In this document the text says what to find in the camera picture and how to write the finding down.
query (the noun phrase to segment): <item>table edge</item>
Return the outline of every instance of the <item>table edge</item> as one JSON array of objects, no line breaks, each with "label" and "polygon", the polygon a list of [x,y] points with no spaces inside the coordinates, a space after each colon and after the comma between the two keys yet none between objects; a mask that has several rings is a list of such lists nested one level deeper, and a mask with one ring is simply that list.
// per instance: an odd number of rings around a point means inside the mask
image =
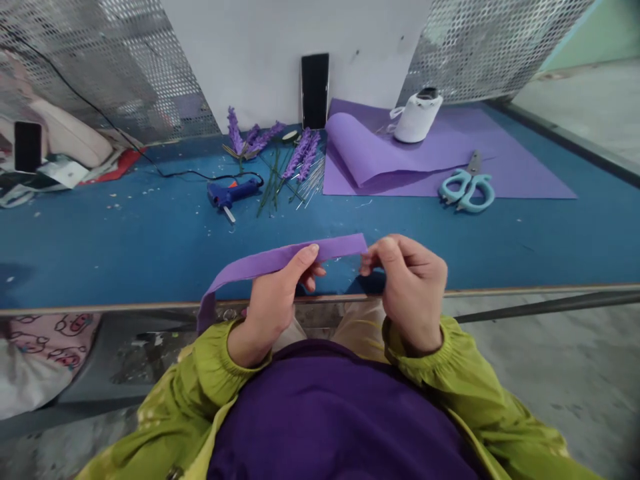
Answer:
[{"label": "table edge", "polygon": [[[596,283],[592,285],[554,285],[544,287],[506,287],[494,289],[446,290],[445,297],[480,297],[494,295],[531,295],[545,293],[592,293],[604,291],[640,290],[640,283]],[[380,295],[318,295],[316,297],[296,297],[295,303],[338,303],[364,301]],[[218,306],[246,303],[248,299],[220,300]],[[22,315],[54,315],[60,313],[101,313],[108,311],[142,311],[197,309],[200,302],[158,302],[158,303],[116,303],[112,305],[80,305],[73,307],[44,307],[34,309],[0,309],[0,317],[18,317]]]}]

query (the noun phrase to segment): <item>pink fabric with pig print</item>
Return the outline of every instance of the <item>pink fabric with pig print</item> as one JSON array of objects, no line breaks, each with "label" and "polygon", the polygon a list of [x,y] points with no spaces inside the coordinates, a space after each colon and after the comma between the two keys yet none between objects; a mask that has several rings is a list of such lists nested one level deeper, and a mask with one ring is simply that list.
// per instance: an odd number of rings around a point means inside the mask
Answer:
[{"label": "pink fabric with pig print", "polygon": [[38,355],[75,376],[84,364],[101,314],[32,315],[9,321],[7,340],[26,355]]}]

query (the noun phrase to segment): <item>gray floor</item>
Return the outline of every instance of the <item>gray floor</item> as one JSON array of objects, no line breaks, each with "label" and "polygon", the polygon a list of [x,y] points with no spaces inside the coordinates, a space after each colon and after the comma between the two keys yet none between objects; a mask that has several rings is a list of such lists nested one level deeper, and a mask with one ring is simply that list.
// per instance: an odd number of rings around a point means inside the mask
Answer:
[{"label": "gray floor", "polygon": [[640,59],[557,70],[513,102],[640,165]]},{"label": "gray floor", "polygon": [[[461,315],[550,298],[446,299],[445,312]],[[338,320],[334,305],[304,306],[297,316],[320,337]],[[640,305],[626,305],[463,327],[503,384],[566,436],[576,459],[605,478],[636,479],[639,318]],[[6,442],[0,448],[0,478],[69,478],[135,422],[135,409],[127,409]]]}]

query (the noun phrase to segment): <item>green jacket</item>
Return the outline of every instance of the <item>green jacket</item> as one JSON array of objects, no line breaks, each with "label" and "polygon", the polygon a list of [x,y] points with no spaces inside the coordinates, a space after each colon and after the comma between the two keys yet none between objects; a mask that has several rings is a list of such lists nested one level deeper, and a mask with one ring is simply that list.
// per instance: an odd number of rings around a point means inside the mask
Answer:
[{"label": "green jacket", "polygon": [[[258,369],[234,364],[227,336],[237,324],[209,328],[185,348],[138,410],[138,429],[96,456],[80,479],[206,478],[215,434],[242,386]],[[451,317],[441,318],[444,343],[423,358],[405,356],[393,324],[385,322],[385,354],[459,426],[493,479],[597,479],[569,457],[560,433],[504,390],[473,338]]]}]

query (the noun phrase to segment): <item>power cord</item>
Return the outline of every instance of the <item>power cord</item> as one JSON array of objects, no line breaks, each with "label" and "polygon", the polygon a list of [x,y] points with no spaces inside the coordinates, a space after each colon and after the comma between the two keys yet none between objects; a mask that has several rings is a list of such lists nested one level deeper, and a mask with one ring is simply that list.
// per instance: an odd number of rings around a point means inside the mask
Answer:
[{"label": "power cord", "polygon": [[[62,80],[62,82],[64,82],[64,84],[69,88],[69,90],[71,90],[73,92],[74,95],[76,95],[78,98],[80,98],[80,100],[82,100],[83,102],[85,102],[88,106],[90,106],[92,109],[94,109],[96,112],[98,112],[98,114],[100,114],[100,116],[102,116],[102,118],[104,118],[104,120],[106,120],[106,122],[114,129],[116,130],[116,132],[118,132],[120,134],[120,136],[122,138],[124,138],[124,140],[126,140],[128,142],[128,144],[131,145],[131,147],[138,152],[141,156],[143,156],[144,158],[146,158],[150,164],[152,164],[155,169],[158,172],[158,175],[160,175],[162,178],[171,178],[171,177],[177,177],[179,175],[184,175],[186,173],[193,173],[194,175],[198,175],[206,180],[210,180],[210,181],[215,181],[215,180],[222,180],[222,179],[227,179],[227,178],[233,178],[235,179],[236,177],[242,177],[244,175],[255,175],[256,177],[258,177],[260,179],[260,183],[258,184],[258,187],[262,187],[262,185],[265,184],[265,180],[264,178],[262,178],[262,176],[260,176],[260,174],[256,173],[256,172],[252,172],[252,171],[244,171],[244,172],[240,172],[236,175],[220,175],[219,177],[208,177],[206,175],[203,175],[202,173],[195,171],[195,170],[185,170],[185,171],[181,171],[181,172],[174,172],[174,173],[164,173],[162,172],[162,170],[160,170],[160,168],[158,167],[158,165],[156,165],[156,163],[151,160],[151,158],[149,158],[148,156],[145,155],[145,153],[140,150],[136,144],[134,144],[134,142],[132,142],[131,140],[129,140],[129,138],[122,132],[120,131],[120,129],[118,127],[116,127],[113,122],[108,118],[108,116],[106,116],[106,114],[100,110],[100,108],[96,107],[92,102],[90,102],[86,97],[82,96],[82,94],[80,94],[80,92],[78,92],[78,90],[76,90],[68,81],[66,78],[64,78],[64,76],[62,75],[62,73],[60,73],[60,70],[58,70],[58,68],[53,64],[53,62],[43,53],[40,53],[40,51],[38,51],[36,48],[34,48],[33,46],[31,46],[31,44],[29,44],[29,42],[27,42],[26,40],[24,40],[22,37],[20,37],[18,34],[12,32],[11,30],[9,30],[8,28],[6,28],[2,23],[0,23],[0,28],[2,28],[2,30],[4,30],[5,32],[7,32],[7,34],[9,34],[9,36],[11,38],[13,38],[16,42],[21,43],[22,45],[26,46],[26,48],[28,48],[29,50],[31,50],[32,52],[34,52],[38,57],[40,57],[42,60],[44,60],[45,62],[47,62],[48,66],[50,66],[52,68],[52,70],[56,73],[56,75],[58,75],[58,77],[60,78],[60,80]],[[0,44],[0,47],[8,50],[10,52],[15,52],[14,49],[12,49],[11,47],[8,47],[6,45],[2,45]]]}]

